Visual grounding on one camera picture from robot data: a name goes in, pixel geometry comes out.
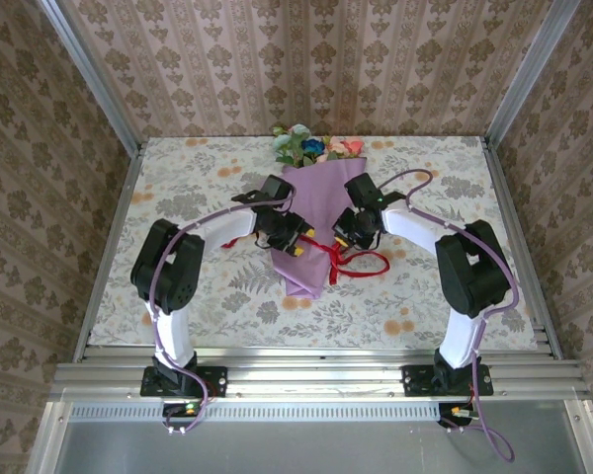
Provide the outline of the aluminium frame post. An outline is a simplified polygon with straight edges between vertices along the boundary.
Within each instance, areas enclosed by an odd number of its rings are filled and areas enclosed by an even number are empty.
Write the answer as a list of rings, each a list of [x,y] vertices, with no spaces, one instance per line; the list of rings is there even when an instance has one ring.
[[[550,60],[553,50],[575,15],[581,0],[552,0],[487,133],[486,142],[498,146]]]
[[[94,53],[79,32],[76,23],[70,18],[62,0],[37,1],[104,112],[127,156],[130,160],[136,159],[141,149],[142,140],[133,131],[120,99],[105,78],[104,69],[97,64]]]

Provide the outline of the floral print tablecloth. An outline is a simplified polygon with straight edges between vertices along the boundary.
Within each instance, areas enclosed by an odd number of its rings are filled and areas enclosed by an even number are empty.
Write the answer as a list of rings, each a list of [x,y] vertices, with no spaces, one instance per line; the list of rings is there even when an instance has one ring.
[[[477,137],[369,137],[367,170],[387,191],[414,189],[413,202],[446,220],[483,219],[507,239]],[[131,268],[152,223],[184,224],[262,186],[282,166],[260,137],[154,138],[142,160],[103,291],[91,345],[149,345],[148,310],[130,283]],[[356,259],[356,277],[341,276],[320,297],[287,292],[270,254],[245,238],[203,260],[189,327],[199,348],[436,349],[449,306],[436,260],[398,237],[381,239],[376,256]]]

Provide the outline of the aluminium front frame rail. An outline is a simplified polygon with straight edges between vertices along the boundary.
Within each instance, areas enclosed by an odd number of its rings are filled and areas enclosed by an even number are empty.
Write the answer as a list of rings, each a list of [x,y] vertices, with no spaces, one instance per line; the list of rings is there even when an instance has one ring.
[[[59,400],[127,401],[139,396],[151,347],[93,346],[60,365],[50,389]],[[398,400],[402,369],[430,364],[430,350],[204,348],[198,362],[227,369],[226,398],[253,400]],[[583,400],[589,389],[579,364],[557,359],[547,345],[533,352],[488,352],[493,400]]]

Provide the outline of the grey metal panel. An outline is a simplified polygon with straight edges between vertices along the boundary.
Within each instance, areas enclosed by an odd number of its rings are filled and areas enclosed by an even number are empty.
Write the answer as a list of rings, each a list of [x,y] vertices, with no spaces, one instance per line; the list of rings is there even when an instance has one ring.
[[[75,423],[53,474],[585,474],[561,429],[511,431],[501,460],[481,433],[433,424]]]

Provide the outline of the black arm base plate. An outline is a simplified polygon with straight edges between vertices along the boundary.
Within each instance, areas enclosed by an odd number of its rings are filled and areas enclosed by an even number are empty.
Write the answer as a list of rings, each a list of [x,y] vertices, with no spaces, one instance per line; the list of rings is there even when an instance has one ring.
[[[198,366],[196,375],[207,387],[209,397],[223,398],[228,384],[227,368],[224,366]],[[189,375],[171,370],[149,366],[142,375],[140,395],[143,397],[191,397],[204,395],[200,383]]]
[[[460,396],[473,388],[472,366],[447,369],[431,364],[405,365],[401,368],[404,395],[407,397]]]

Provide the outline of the aluminium lower frame bar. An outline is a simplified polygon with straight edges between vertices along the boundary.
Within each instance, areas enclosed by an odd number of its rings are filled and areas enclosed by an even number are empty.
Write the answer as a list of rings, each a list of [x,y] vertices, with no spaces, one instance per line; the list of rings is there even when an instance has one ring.
[[[586,474],[593,474],[593,403],[565,400],[565,410]]]
[[[71,411],[71,402],[45,405],[26,474],[54,474]]]

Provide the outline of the red ribbon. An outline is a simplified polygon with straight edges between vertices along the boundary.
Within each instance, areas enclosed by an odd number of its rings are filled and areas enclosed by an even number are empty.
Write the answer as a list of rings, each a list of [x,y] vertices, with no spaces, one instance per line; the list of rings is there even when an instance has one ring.
[[[345,254],[349,251],[349,247],[342,247],[336,241],[331,247],[329,247],[319,244],[313,238],[306,237],[305,235],[301,235],[299,240],[327,254],[331,267],[329,272],[329,283],[331,285],[335,285],[338,282],[338,277],[340,275],[352,278],[376,277],[383,275],[390,270],[389,259],[381,253],[373,250],[362,250],[345,257]],[[374,256],[378,258],[382,261],[383,268],[375,272],[355,272],[345,269],[345,267],[349,265],[354,259],[365,256]]]

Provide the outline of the pink purple wrapping paper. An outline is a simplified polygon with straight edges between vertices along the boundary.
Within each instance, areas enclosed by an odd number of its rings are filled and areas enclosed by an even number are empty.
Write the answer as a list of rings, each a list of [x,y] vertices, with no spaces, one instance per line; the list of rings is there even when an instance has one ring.
[[[345,184],[366,171],[367,160],[350,158],[325,161],[303,168],[287,168],[283,179],[296,188],[291,211],[313,227],[314,244],[299,242],[298,257],[273,250],[275,271],[284,278],[287,296],[317,299],[328,281],[330,257],[324,247],[335,244],[332,226],[352,202]]]

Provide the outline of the pink artificial rose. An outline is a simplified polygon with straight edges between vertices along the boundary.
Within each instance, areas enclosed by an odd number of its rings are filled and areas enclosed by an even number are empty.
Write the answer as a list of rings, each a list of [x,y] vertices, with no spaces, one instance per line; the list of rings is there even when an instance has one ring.
[[[337,136],[324,137],[323,144],[325,145],[325,149],[317,157],[318,163],[344,159],[349,153],[345,140]]]

